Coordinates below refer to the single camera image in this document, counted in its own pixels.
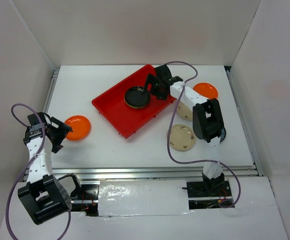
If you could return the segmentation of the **cream floral plate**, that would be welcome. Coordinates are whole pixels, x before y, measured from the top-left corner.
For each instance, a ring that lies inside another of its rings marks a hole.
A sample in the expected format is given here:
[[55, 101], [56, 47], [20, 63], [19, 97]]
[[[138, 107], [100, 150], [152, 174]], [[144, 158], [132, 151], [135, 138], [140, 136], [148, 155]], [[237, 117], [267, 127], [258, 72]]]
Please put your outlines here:
[[184, 103], [182, 103], [181, 101], [179, 102], [178, 106], [177, 106], [177, 110], [176, 113], [183, 119], [185, 120], [192, 120], [193, 117], [193, 113], [192, 110], [190, 108], [188, 108]]
[[193, 129], [185, 124], [174, 124], [166, 136], [169, 137], [169, 146], [180, 152], [191, 150], [196, 143]]

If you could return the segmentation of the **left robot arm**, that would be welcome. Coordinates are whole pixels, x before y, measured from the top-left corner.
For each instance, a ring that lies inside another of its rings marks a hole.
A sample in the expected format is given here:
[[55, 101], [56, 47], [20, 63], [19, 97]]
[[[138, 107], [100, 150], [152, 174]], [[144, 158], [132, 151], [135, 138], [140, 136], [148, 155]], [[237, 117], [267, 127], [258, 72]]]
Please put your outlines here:
[[72, 200], [83, 195], [83, 186], [73, 173], [56, 178], [52, 171], [52, 154], [62, 148], [62, 141], [72, 128], [44, 112], [28, 116], [23, 139], [30, 157], [26, 185], [18, 189], [18, 198], [33, 222], [40, 225], [72, 210]]

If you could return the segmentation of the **yellow patterned black plate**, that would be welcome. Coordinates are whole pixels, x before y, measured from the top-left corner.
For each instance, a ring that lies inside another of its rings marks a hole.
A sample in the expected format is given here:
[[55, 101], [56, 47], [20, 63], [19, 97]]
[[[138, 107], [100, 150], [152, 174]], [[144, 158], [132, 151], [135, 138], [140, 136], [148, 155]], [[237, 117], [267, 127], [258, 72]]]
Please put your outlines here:
[[149, 104], [149, 101], [131, 101], [131, 100], [125, 100], [125, 103], [127, 106], [133, 108], [133, 109], [142, 109], [146, 107]]

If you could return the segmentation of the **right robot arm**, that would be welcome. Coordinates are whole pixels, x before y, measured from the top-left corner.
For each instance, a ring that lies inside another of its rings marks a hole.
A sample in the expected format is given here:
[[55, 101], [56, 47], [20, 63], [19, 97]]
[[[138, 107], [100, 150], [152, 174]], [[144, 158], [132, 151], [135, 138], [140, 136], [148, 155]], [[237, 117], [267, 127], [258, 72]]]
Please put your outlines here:
[[[191, 67], [194, 70], [194, 76], [186, 80], [178, 76], [172, 76], [168, 65], [174, 63]], [[202, 189], [206, 195], [213, 196], [225, 182], [222, 168], [232, 172], [226, 164], [218, 160], [222, 131], [225, 129], [219, 101], [216, 98], [206, 98], [187, 85], [189, 81], [198, 77], [198, 70], [186, 62], [168, 62], [156, 67], [155, 73], [156, 75], [151, 73], [147, 75], [143, 86], [143, 94], [151, 94], [159, 100], [165, 100], [168, 96], [176, 98], [175, 109], [167, 131], [168, 155], [174, 163], [180, 165], [203, 163]], [[170, 150], [172, 124], [176, 115], [176, 108], [180, 102], [191, 108], [193, 115], [192, 130], [198, 139], [205, 141], [209, 153], [214, 154], [212, 159], [178, 161], [172, 156]]]

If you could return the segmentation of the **orange plate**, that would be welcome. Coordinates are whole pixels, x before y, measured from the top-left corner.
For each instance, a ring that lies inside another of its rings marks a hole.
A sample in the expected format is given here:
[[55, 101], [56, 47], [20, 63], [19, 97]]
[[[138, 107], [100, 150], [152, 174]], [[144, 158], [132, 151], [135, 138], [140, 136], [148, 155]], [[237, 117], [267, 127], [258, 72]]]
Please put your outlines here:
[[214, 87], [210, 83], [206, 82], [198, 83], [193, 87], [193, 90], [208, 99], [218, 98], [218, 91], [216, 87]]
[[66, 139], [80, 141], [86, 138], [91, 131], [90, 121], [83, 115], [74, 115], [65, 120], [65, 124], [72, 128]]

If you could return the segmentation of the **blue patterned plate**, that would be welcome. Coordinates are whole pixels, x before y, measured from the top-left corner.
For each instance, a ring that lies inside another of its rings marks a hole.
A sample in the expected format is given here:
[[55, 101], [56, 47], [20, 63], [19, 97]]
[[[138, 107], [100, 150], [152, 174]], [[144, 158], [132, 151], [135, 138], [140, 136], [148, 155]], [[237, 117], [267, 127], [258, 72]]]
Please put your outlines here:
[[225, 140], [225, 138], [226, 138], [226, 129], [225, 127], [223, 127], [221, 129], [220, 143], [222, 143]]

